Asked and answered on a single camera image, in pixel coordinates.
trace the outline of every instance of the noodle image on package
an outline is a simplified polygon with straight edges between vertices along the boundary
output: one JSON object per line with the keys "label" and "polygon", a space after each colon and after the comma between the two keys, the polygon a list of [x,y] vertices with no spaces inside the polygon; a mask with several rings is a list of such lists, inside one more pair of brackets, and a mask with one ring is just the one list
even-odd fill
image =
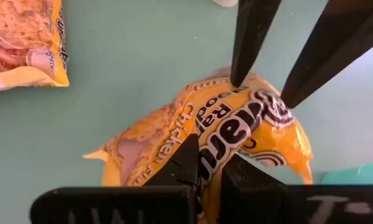
{"label": "noodle image on package", "polygon": [[103,186],[143,186],[189,134],[199,136],[198,223],[216,223],[224,165],[239,152],[265,166],[289,166],[312,184],[311,146],[279,92],[256,74],[239,88],[230,68],[190,83],[174,101],[138,120],[88,159],[106,162]]}
{"label": "noodle image on package", "polygon": [[0,91],[69,86],[61,0],[0,0]]}

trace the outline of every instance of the crumpled plastic packaging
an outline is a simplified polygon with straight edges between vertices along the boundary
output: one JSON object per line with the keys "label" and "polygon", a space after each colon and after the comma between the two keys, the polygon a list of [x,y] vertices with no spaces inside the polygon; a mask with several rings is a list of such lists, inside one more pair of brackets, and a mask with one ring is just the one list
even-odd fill
{"label": "crumpled plastic packaging", "polygon": [[61,0],[0,0],[0,91],[68,86]]}
{"label": "crumpled plastic packaging", "polygon": [[191,133],[199,135],[199,223],[216,223],[221,171],[235,152],[265,166],[287,165],[311,184],[312,159],[300,123],[279,92],[255,74],[239,88],[222,68],[182,89],[174,101],[137,121],[85,158],[106,161],[104,186],[143,186]]}

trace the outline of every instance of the light blue background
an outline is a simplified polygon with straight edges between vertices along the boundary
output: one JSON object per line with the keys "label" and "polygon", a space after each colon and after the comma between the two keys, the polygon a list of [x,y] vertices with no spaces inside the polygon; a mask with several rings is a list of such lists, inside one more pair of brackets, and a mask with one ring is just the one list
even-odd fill
{"label": "light blue background", "polygon": [[[49,189],[99,185],[102,162],[82,154],[231,61],[236,9],[208,0],[63,4],[70,88],[0,93],[0,223],[28,223],[33,199]],[[254,66],[279,90],[324,4],[283,1]],[[315,172],[373,162],[373,50],[293,112]],[[287,170],[275,175],[298,182]]]}

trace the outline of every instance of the instant ramen package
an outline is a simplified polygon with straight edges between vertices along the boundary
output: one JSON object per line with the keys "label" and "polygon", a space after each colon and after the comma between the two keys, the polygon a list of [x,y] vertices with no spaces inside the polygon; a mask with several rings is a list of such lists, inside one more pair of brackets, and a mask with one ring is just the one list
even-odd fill
{"label": "instant ramen package", "polygon": [[61,0],[0,0],[0,90],[68,86]]}
{"label": "instant ramen package", "polygon": [[143,186],[191,133],[199,136],[200,223],[216,223],[221,171],[237,151],[269,167],[288,165],[311,184],[310,143],[279,92],[254,74],[234,88],[229,74],[223,68],[187,85],[172,103],[85,156],[106,162],[103,185]]}

